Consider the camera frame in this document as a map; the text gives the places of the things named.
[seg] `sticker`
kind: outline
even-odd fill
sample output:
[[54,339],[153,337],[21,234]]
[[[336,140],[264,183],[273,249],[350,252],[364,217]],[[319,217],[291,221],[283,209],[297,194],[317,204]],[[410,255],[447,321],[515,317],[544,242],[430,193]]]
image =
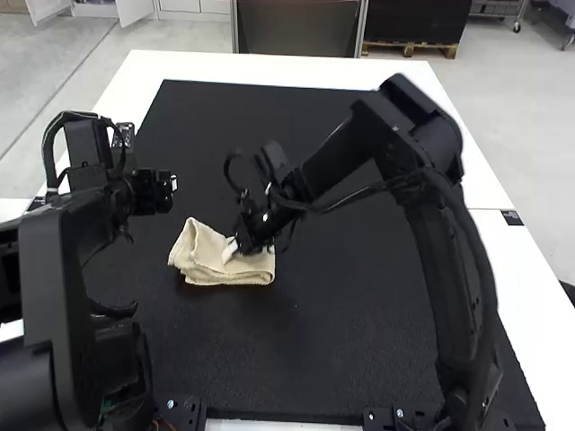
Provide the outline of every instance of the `sticker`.
[[505,210],[501,211],[501,213],[509,226],[523,226],[523,221],[517,211]]

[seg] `towel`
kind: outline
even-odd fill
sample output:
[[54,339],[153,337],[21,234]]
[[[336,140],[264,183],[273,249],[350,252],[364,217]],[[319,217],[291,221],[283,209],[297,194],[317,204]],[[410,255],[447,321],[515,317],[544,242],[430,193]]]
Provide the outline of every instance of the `towel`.
[[275,277],[276,256],[273,249],[244,256],[236,253],[224,263],[224,249],[232,238],[191,217],[173,245],[168,265],[186,277],[186,283],[213,285],[268,285]]

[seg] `metal bracket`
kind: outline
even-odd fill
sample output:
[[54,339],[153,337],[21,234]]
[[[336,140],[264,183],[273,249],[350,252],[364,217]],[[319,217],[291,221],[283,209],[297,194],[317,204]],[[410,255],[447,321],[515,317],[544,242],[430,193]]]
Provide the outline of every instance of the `metal bracket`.
[[199,397],[163,392],[155,397],[157,413],[178,431],[205,431],[207,406]]
[[[365,409],[364,431],[429,431],[436,425],[437,409]],[[516,431],[513,421],[501,410],[490,409],[483,431]]]

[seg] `cart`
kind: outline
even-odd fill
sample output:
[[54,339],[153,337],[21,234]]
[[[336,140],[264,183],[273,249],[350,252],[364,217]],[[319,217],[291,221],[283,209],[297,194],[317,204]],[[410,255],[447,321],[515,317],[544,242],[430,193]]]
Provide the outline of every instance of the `cart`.
[[521,20],[527,8],[527,0],[473,0],[469,16],[486,18],[514,18],[513,32],[521,31]]
[[547,0],[531,1],[536,13],[533,17],[533,24],[537,24],[541,20],[543,9],[550,9],[550,13],[554,13],[560,18],[567,28],[567,36],[563,40],[560,50],[564,51],[570,47],[575,41],[575,0]]

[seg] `wooden pallet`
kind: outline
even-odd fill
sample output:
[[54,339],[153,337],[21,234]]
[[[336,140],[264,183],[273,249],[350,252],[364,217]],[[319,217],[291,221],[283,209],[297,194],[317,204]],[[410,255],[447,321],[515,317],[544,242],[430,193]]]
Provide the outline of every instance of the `wooden pallet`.
[[435,48],[441,50],[443,55],[450,60],[454,60],[457,55],[458,43],[426,43],[426,42],[381,42],[364,40],[361,48],[361,55],[368,56],[370,48],[381,47],[401,47],[403,48],[403,56],[411,57],[415,48]]

